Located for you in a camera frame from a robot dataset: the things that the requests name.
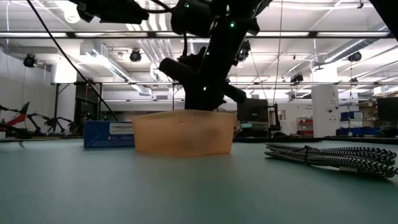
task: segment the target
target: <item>tabletop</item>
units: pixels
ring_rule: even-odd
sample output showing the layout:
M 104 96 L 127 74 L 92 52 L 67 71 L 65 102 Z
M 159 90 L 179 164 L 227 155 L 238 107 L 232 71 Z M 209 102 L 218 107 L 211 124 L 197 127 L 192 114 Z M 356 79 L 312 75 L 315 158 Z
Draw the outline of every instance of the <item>tabletop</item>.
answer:
M 264 144 L 236 143 L 230 154 L 176 158 L 84 151 L 78 139 L 3 142 L 0 223 L 398 222 L 398 177 L 358 177 L 264 151 Z

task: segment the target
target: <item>white column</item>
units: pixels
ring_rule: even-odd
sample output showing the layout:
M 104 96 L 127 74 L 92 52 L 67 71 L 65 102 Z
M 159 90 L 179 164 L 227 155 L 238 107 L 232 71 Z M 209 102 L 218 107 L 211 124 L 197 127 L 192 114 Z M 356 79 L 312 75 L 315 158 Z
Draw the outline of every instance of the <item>white column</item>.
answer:
M 55 83 L 73 83 L 76 81 L 76 71 L 73 67 L 63 58 L 57 65 L 52 67 L 53 82 Z M 75 98 L 76 86 L 70 85 L 66 87 L 58 96 L 58 110 L 57 117 L 74 120 L 75 117 Z M 65 128 L 68 133 L 68 122 L 59 120 L 60 124 Z
M 314 82 L 338 82 L 337 69 L 333 65 L 312 73 Z M 312 87 L 314 137 L 336 136 L 340 128 L 340 111 L 337 85 Z

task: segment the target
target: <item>braided cable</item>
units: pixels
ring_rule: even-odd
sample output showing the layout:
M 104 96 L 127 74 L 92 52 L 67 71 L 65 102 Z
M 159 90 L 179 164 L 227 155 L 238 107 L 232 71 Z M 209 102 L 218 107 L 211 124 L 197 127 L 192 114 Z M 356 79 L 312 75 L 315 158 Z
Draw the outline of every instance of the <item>braided cable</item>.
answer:
M 392 167 L 397 154 L 376 147 L 336 147 L 317 149 L 310 146 L 297 147 L 267 143 L 267 156 L 313 166 L 350 167 L 358 172 L 390 178 L 398 174 Z

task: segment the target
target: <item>computer monitor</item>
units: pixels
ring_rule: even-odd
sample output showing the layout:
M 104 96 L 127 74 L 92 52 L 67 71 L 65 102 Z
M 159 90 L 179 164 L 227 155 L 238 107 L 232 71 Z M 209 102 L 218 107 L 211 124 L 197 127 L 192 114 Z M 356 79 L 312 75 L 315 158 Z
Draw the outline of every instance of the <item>computer monitor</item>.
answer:
M 243 103 L 238 103 L 238 120 L 268 122 L 267 100 L 248 98 Z
M 398 97 L 377 99 L 377 113 L 381 121 L 398 121 Z

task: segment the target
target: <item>orange plastic container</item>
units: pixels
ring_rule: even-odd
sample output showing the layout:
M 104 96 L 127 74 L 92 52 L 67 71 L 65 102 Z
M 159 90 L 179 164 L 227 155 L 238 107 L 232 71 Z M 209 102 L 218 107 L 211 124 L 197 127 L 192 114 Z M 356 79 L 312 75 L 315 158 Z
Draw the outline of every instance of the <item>orange plastic container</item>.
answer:
M 172 156 L 207 156 L 231 152 L 236 115 L 178 110 L 136 116 L 136 150 Z

